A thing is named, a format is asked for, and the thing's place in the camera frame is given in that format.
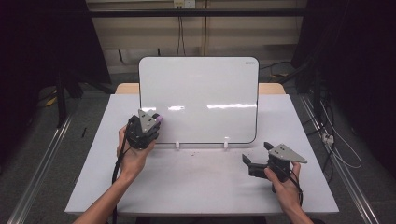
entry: person's right arm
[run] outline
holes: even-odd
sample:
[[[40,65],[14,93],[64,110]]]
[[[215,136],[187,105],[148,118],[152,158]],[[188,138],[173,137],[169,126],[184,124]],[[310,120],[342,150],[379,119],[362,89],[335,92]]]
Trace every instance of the person's right arm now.
[[[301,165],[298,162],[293,162],[292,171],[296,176],[292,175],[295,181],[298,181]],[[276,174],[269,168],[264,169],[265,174],[274,184],[276,197],[279,200],[282,211],[289,217],[293,224],[313,223],[300,206],[299,192],[296,186],[288,179],[284,183],[280,182]]]

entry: wall outlet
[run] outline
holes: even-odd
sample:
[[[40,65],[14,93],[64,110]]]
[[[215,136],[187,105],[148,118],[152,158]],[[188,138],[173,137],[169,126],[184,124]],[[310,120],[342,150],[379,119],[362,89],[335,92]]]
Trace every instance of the wall outlet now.
[[[184,0],[174,0],[174,8],[184,8]]]
[[[184,0],[184,8],[195,8],[195,0]]]

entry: floor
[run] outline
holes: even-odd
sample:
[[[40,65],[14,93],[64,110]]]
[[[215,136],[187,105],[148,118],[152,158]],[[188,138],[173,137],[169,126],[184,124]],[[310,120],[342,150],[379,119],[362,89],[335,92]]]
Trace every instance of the floor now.
[[[275,65],[272,68],[260,71],[260,82],[276,80],[272,74],[283,74],[290,71],[286,64]],[[136,80],[136,74],[113,75],[113,85],[118,83]],[[90,150],[91,143],[95,137],[95,132],[99,126],[101,117],[106,109],[108,95],[97,91],[85,84],[81,84],[84,95],[81,99],[67,97],[67,109],[69,112],[75,111],[65,132],[64,140],[51,155],[48,169],[42,181],[36,186],[37,191],[31,196],[32,202],[25,204],[26,214],[20,218],[20,223],[70,223],[76,218],[64,212],[70,194],[77,181],[79,172]],[[310,121],[309,110],[305,105],[305,100],[312,98],[311,94],[298,94],[295,90],[293,80],[284,85],[287,94],[296,108],[297,114],[304,125],[308,135],[308,140],[317,155],[319,164],[324,164],[327,158],[327,151],[323,147],[315,127]],[[18,201],[29,186],[37,167],[42,158],[48,155],[48,146],[55,135],[57,125],[57,105],[43,106],[45,102],[40,102],[31,125],[26,131],[23,139],[15,146],[14,153],[9,157],[7,163],[2,166],[0,175],[0,223],[7,223],[13,211],[15,211]],[[348,141],[360,156],[362,165],[358,169],[346,169],[350,172],[356,182],[356,189],[348,186],[350,179],[345,179],[345,169],[337,168],[337,160],[332,158],[325,169],[325,176],[329,180],[340,212],[330,215],[315,215],[326,223],[394,223],[396,220],[396,180],[385,170],[371,155],[370,150],[354,134],[352,127],[341,108],[337,107],[336,101],[332,100],[332,110],[334,126],[336,131]],[[342,155],[345,162],[357,165],[358,160],[351,149],[336,136],[336,148]],[[368,203],[368,208],[373,210],[374,216],[371,220],[361,215],[360,205],[361,195]],[[121,217],[119,223],[134,223],[133,217]],[[251,217],[155,217],[151,223],[253,223]],[[285,216],[267,217],[267,223],[290,223]]]

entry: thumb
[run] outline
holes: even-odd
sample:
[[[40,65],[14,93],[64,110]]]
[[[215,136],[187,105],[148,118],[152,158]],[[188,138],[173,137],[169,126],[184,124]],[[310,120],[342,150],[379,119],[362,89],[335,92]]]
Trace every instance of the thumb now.
[[[265,168],[264,172],[267,175],[268,180],[274,184],[275,188],[279,185],[282,185],[280,183],[279,179],[277,178],[276,174],[274,173],[274,171],[272,171],[270,168],[268,168],[268,167]]]

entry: whiteboard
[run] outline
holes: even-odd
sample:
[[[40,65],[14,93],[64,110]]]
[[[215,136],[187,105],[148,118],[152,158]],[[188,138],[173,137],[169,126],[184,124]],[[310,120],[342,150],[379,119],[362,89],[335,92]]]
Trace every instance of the whiteboard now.
[[[250,143],[259,62],[252,57],[147,57],[140,106],[163,116],[158,143]]]

